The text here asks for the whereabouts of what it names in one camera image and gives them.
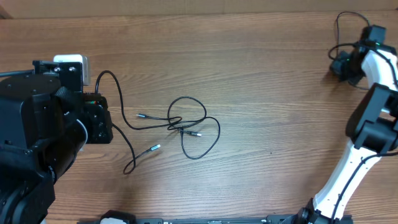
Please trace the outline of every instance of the cable connector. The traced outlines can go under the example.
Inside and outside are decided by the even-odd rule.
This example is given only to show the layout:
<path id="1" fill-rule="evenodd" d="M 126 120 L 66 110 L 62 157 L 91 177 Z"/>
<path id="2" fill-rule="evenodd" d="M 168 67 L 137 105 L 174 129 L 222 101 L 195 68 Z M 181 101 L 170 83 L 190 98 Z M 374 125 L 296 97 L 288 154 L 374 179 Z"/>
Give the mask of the cable connector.
<path id="1" fill-rule="evenodd" d="M 146 118 L 147 117 L 146 114 L 137 114 L 137 116 L 140 117 L 140 118 Z"/>
<path id="2" fill-rule="evenodd" d="M 192 136 L 198 136 L 201 137 L 201 134 L 196 132 L 196 131 L 185 131 L 187 134 L 190 134 Z"/>
<path id="3" fill-rule="evenodd" d="M 150 150 L 151 150 L 151 151 L 155 151 L 155 150 L 158 149 L 158 148 L 160 148 L 160 144 L 157 144 L 157 145 L 155 145 L 155 146 L 152 146 L 152 147 L 150 148 Z"/>

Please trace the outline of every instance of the wall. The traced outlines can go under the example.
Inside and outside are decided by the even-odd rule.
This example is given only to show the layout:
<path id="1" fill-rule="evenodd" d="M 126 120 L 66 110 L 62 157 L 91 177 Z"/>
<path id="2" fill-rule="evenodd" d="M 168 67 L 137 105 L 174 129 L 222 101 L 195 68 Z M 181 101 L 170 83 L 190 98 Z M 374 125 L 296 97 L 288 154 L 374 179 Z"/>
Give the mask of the wall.
<path id="1" fill-rule="evenodd" d="M 5 18 L 390 10 L 398 0 L 0 0 Z"/>

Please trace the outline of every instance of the wooden tabletop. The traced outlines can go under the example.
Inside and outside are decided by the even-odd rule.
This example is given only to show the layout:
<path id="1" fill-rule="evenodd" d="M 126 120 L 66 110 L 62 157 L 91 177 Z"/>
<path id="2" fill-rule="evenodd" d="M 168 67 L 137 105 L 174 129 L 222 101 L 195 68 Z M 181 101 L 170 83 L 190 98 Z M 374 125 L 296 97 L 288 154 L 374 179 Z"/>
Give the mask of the wooden tabletop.
<path id="1" fill-rule="evenodd" d="M 347 142 L 346 122 L 366 93 L 328 74 L 337 13 L 0 20 L 1 71 L 83 54 L 93 80 L 86 91 L 102 70 L 114 72 L 133 125 L 162 124 L 136 114 L 165 117 L 185 95 L 221 123 L 214 149 L 190 160 L 178 132 L 129 129 L 116 85 L 104 76 L 99 91 L 136 154 L 154 144 L 161 150 L 123 175 L 131 153 L 116 130 L 111 144 L 85 146 L 55 185 L 47 222 L 72 224 L 110 209 L 164 219 L 296 213 L 328 180 Z M 386 43 L 398 47 L 397 11 L 363 13 L 387 27 Z M 354 16 L 340 23 L 342 42 L 356 41 L 365 26 Z M 186 100 L 172 114 L 199 118 L 203 111 Z M 193 130 L 203 137 L 187 136 L 185 147 L 199 155 L 214 141 L 216 124 Z M 356 223 L 397 223 L 397 169 L 398 158 L 376 164 L 345 213 Z"/>

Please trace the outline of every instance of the metal connector tip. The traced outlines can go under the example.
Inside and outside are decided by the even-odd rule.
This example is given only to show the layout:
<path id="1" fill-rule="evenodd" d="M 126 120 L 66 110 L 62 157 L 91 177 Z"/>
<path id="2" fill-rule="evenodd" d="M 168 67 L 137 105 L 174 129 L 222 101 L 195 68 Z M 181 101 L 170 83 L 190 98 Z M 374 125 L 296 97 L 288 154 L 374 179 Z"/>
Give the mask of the metal connector tip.
<path id="1" fill-rule="evenodd" d="M 156 150 L 156 149 L 158 149 L 158 148 L 160 148 L 160 144 L 157 144 L 156 146 L 152 146 L 152 147 L 150 148 L 150 150 L 151 150 L 151 151 L 154 151 L 154 150 Z"/>

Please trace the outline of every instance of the wood surface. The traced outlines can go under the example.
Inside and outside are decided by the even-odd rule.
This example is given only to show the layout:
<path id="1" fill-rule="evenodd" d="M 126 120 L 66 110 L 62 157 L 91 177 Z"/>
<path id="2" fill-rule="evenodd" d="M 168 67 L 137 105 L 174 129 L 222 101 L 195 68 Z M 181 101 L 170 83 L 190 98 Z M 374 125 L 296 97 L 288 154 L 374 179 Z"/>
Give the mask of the wood surface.
<path id="1" fill-rule="evenodd" d="M 393 10 L 398 0 L 0 0 L 6 18 Z"/>
<path id="2" fill-rule="evenodd" d="M 337 13 L 1 20 L 1 71 L 83 54 L 93 83 L 102 70 L 116 74 L 133 125 L 161 123 L 136 114 L 164 117 L 184 95 L 198 98 L 221 123 L 214 149 L 187 159 L 177 132 L 129 129 L 114 81 L 104 76 L 99 90 L 136 153 L 162 148 L 125 176 L 131 153 L 119 133 L 111 144 L 85 146 L 55 185 L 48 223 L 72 224 L 110 209 L 164 219 L 297 212 L 328 180 L 345 148 L 346 122 L 366 93 L 328 74 Z M 387 27 L 386 44 L 398 47 L 397 11 L 363 13 Z M 343 17 L 341 41 L 357 40 L 364 25 Z M 203 112 L 182 101 L 172 114 Z M 214 141 L 216 125 L 206 121 L 193 130 L 203 137 L 187 137 L 186 148 L 199 155 Z M 393 157 L 370 170 L 346 209 L 356 223 L 398 222 L 397 168 Z"/>

